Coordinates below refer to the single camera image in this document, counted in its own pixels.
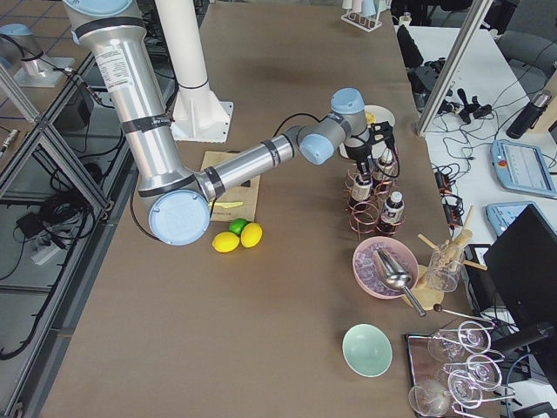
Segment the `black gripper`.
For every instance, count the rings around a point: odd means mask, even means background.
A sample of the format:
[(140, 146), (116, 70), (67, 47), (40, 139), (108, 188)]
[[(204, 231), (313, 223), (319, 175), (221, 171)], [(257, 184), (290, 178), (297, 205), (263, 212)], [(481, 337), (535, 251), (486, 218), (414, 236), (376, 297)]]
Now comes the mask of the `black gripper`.
[(346, 147), (347, 157), (357, 164), (369, 164), (372, 162), (372, 148), (367, 144)]

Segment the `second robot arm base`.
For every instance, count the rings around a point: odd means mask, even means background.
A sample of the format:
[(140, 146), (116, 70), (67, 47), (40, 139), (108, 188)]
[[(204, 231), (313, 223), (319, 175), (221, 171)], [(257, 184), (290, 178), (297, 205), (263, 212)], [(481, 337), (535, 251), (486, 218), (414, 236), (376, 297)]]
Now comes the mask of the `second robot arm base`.
[(1, 40), (19, 51), (20, 69), (14, 79), (21, 87), (54, 88), (63, 76), (62, 70), (74, 62), (71, 57), (49, 57), (24, 24), (2, 26)]

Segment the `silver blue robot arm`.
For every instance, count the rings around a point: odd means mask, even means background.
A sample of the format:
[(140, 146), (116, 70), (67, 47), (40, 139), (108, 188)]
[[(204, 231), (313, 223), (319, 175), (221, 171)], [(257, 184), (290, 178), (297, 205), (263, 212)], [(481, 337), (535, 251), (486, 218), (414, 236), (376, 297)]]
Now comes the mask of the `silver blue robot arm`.
[(153, 235), (173, 245), (199, 239), (210, 224), (210, 206), (228, 189), (301, 154), (325, 163), (344, 147), (361, 171), (371, 162), (371, 137), (360, 92), (332, 95), (331, 110), (314, 126), (294, 126), (224, 162), (194, 172), (179, 157), (180, 140), (226, 139), (233, 106), (209, 85), (194, 7), (159, 1), (158, 17), (178, 85), (168, 111), (144, 45), (146, 28), (134, 1), (68, 1), (75, 41), (88, 49), (116, 110), (141, 177), (138, 193)]

